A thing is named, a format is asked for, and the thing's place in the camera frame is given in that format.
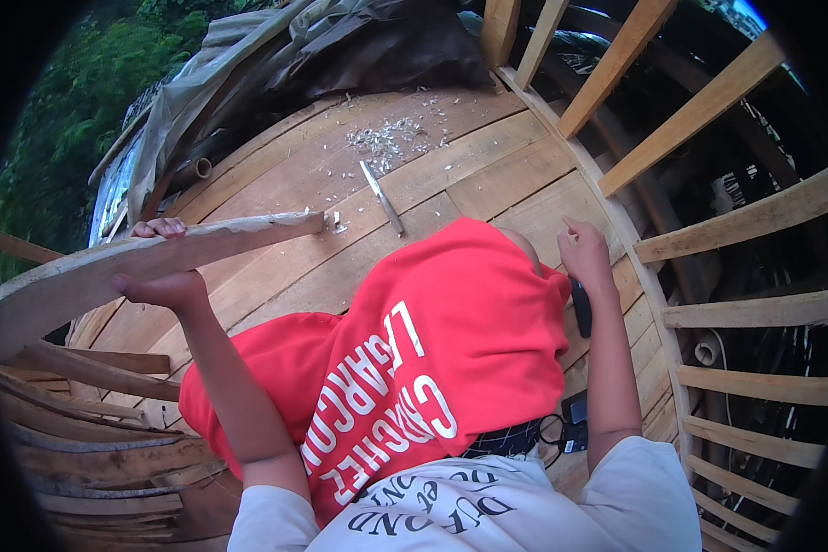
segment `person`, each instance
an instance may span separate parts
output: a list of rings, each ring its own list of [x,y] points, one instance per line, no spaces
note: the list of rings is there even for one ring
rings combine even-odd
[[[511,230],[457,221],[378,263],[346,317],[281,317],[245,332],[254,332],[248,340],[227,336],[196,270],[149,282],[114,276],[114,289],[171,309],[184,329],[196,367],[182,384],[182,414],[243,482],[228,550],[700,550],[673,446],[641,435],[607,243],[590,224],[563,220],[563,266],[592,306],[591,477],[578,503],[552,489],[532,430],[562,393],[569,282]],[[185,230],[157,219],[132,234],[182,238]],[[363,317],[382,335],[363,341]],[[355,339],[344,337],[347,322]],[[338,344],[351,343],[374,347],[333,368],[343,358]],[[471,365],[477,377],[459,377]],[[367,418],[364,407],[378,410],[381,400],[390,404],[384,417]],[[508,446],[516,432],[505,429],[503,446],[491,445],[511,421],[523,441]],[[346,436],[358,450],[338,462],[325,450]]]

